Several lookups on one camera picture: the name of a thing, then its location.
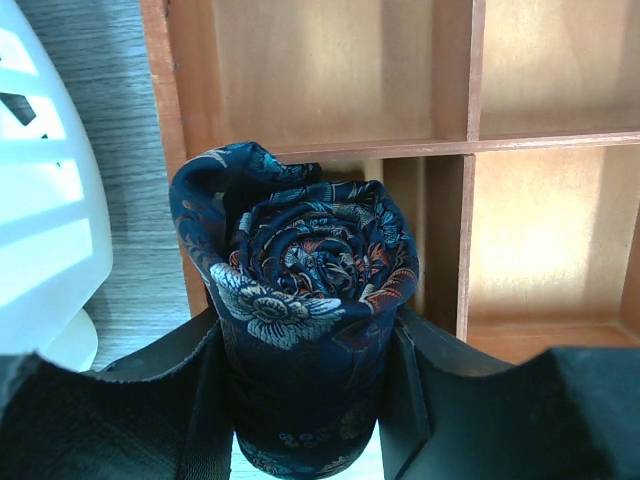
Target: gray wooden surface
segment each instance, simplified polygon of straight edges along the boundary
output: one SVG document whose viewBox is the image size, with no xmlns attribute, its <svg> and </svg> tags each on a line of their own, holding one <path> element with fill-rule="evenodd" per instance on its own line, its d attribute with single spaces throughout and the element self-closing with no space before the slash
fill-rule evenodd
<svg viewBox="0 0 640 480">
<path fill-rule="evenodd" d="M 99 336 L 94 368 L 189 319 L 137 0 L 17 0 L 89 135 L 107 195 L 113 272 L 86 307 Z M 273 478 L 234 444 L 232 480 Z M 383 478 L 377 430 L 339 480 Z"/>
</svg>

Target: floral pattern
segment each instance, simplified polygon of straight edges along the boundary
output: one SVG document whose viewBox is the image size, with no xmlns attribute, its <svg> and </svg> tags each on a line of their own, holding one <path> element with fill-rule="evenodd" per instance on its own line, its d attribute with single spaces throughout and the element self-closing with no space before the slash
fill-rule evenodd
<svg viewBox="0 0 640 480">
<path fill-rule="evenodd" d="M 278 478 L 325 478 L 362 453 L 396 310 L 418 279 L 384 186 L 321 176 L 249 142 L 199 155 L 170 187 L 220 317 L 240 447 Z"/>
<path fill-rule="evenodd" d="M 316 340 L 344 313 L 337 298 L 303 301 L 245 280 L 225 264 L 213 265 L 211 276 L 229 313 L 248 322 L 247 332 L 283 350 L 290 350 L 300 339 Z"/>
</svg>

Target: white flower motif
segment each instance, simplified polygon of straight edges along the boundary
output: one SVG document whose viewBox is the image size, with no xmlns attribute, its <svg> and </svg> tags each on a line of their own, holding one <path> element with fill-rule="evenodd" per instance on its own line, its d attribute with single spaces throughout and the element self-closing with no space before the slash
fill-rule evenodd
<svg viewBox="0 0 640 480">
<path fill-rule="evenodd" d="M 211 275 L 229 313 L 247 322 L 249 334 L 282 350 L 290 350 L 300 339 L 316 340 L 344 313 L 338 298 L 300 298 L 274 291 L 226 264 L 213 265 Z"/>
<path fill-rule="evenodd" d="M 251 215 L 251 213 L 249 212 L 243 213 L 242 217 L 240 217 L 240 220 L 238 221 L 238 230 L 242 230 L 244 233 L 248 235 L 249 230 L 251 230 L 252 219 L 253 219 L 253 216 Z"/>
<path fill-rule="evenodd" d="M 224 150 L 209 150 L 203 156 L 211 157 L 214 160 L 217 160 L 224 168 L 227 168 L 227 162 L 225 162 L 224 158 L 222 158 L 222 155 L 224 153 L 227 152 L 225 152 Z"/>
<path fill-rule="evenodd" d="M 322 477 L 326 478 L 346 470 L 347 467 L 349 467 L 358 459 L 363 451 L 364 449 L 346 457 L 343 457 L 341 455 L 337 460 L 329 463 L 328 465 L 325 465 L 324 468 L 318 472 L 318 474 L 322 474 Z"/>
<path fill-rule="evenodd" d="M 378 231 L 382 234 L 384 241 L 390 247 L 395 247 L 400 240 L 400 229 L 398 228 L 398 216 L 392 209 L 386 208 L 382 203 L 376 207 L 376 220 L 378 221 Z"/>
</svg>

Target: wooden organizer box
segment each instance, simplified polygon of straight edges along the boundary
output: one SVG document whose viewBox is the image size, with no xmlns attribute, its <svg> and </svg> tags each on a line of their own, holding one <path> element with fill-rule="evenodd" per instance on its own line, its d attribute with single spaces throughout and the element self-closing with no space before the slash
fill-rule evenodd
<svg viewBox="0 0 640 480">
<path fill-rule="evenodd" d="M 640 346 L 640 2 L 141 6 L 169 177 L 254 140 L 380 179 L 417 239 L 430 321 L 513 362 Z"/>
</svg>

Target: orange floral motif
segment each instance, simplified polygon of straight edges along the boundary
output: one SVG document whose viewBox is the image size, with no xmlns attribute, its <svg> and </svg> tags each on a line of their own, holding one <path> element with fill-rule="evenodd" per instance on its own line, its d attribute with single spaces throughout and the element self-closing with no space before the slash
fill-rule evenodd
<svg viewBox="0 0 640 480">
<path fill-rule="evenodd" d="M 298 295 L 308 295 L 309 293 L 311 293 L 311 288 L 306 283 L 298 287 Z"/>
<path fill-rule="evenodd" d="M 314 253 L 318 250 L 318 247 L 324 242 L 324 239 L 310 239 L 307 238 L 304 242 L 302 242 L 302 248 L 307 253 Z"/>
<path fill-rule="evenodd" d="M 382 249 L 381 243 L 376 243 L 374 245 L 369 245 L 369 259 L 371 262 L 381 261 L 384 265 L 389 266 L 391 262 L 389 261 L 389 254 Z"/>
<path fill-rule="evenodd" d="M 412 288 L 407 288 L 407 285 L 409 285 L 407 280 L 415 285 L 418 281 L 418 278 L 416 274 L 408 268 L 401 268 L 399 270 L 396 270 L 389 276 L 383 287 L 380 290 L 367 296 L 364 299 L 364 302 L 369 304 L 374 312 L 384 311 L 384 304 L 387 299 L 393 298 L 396 300 L 401 300 L 404 295 L 404 292 L 401 292 L 395 288 L 396 285 L 403 285 L 405 287 L 405 291 L 413 291 Z"/>
<path fill-rule="evenodd" d="M 367 266 L 364 263 L 363 258 L 360 255 L 353 256 L 353 262 L 356 265 L 356 270 L 360 275 L 363 275 L 366 272 Z"/>
<path fill-rule="evenodd" d="M 229 265 L 236 270 L 240 269 L 240 250 L 235 250 L 229 255 Z"/>
</svg>

